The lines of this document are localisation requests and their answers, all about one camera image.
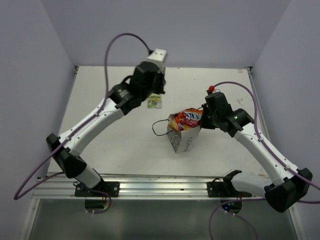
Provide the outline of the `white coffee paper bag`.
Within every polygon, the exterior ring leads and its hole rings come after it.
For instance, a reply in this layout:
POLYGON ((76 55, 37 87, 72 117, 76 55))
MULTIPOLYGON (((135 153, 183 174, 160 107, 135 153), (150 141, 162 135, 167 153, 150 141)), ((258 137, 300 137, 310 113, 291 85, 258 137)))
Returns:
POLYGON ((167 136, 174 152, 177 153, 184 153, 188 152, 192 149, 193 144, 196 142, 201 126, 199 125, 198 127, 189 129, 189 130, 184 130, 184 131, 174 131, 168 127, 169 124, 169 117, 166 119, 158 120, 154 122, 151 126, 151 129, 153 133, 157 137, 162 137, 162 136, 167 136), (166 122, 166 130, 164 133, 159 134, 155 130, 155 125, 161 122, 166 122))

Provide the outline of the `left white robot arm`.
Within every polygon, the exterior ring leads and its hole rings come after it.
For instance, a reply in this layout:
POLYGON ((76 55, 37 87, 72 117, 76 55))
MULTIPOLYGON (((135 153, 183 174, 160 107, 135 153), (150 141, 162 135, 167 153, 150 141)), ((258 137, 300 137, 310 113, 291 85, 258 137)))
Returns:
POLYGON ((82 151, 109 125, 138 108, 151 94, 164 94, 165 64, 148 59, 138 64, 132 75, 113 86, 89 115, 70 130, 57 136, 50 134, 46 142, 52 157, 69 179, 86 186, 92 196, 106 192, 102 177, 81 157, 82 151))

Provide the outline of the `orange Fox's candy bag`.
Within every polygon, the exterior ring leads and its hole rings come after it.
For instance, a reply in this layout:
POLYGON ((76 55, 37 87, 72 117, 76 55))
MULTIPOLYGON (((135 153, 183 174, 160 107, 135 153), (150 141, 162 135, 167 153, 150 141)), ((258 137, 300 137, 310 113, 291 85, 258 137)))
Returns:
POLYGON ((169 117, 168 127, 176 132, 186 131, 200 125, 203 111, 196 108, 187 108, 169 117))

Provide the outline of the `green snack packet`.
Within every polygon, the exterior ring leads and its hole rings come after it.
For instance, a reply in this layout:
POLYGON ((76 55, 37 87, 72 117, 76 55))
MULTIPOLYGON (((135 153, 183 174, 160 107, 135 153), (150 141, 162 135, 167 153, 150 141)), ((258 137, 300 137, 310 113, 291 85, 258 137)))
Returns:
POLYGON ((148 109, 161 109, 162 108, 162 95, 152 93, 147 98, 147 108, 148 109))

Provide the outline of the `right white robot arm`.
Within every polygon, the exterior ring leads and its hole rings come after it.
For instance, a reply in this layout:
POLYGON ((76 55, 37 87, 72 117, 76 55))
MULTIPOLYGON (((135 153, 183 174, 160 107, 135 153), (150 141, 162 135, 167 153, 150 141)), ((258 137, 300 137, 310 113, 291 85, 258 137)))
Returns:
POLYGON ((313 178, 311 171, 299 169, 287 160, 259 129, 255 129, 255 120, 244 109, 233 110, 222 92, 208 92, 202 107, 200 126, 229 134, 251 153, 268 175, 263 178, 233 170, 222 181, 213 180, 208 187, 219 195, 232 197, 248 193, 263 197, 279 213, 307 194, 313 178))

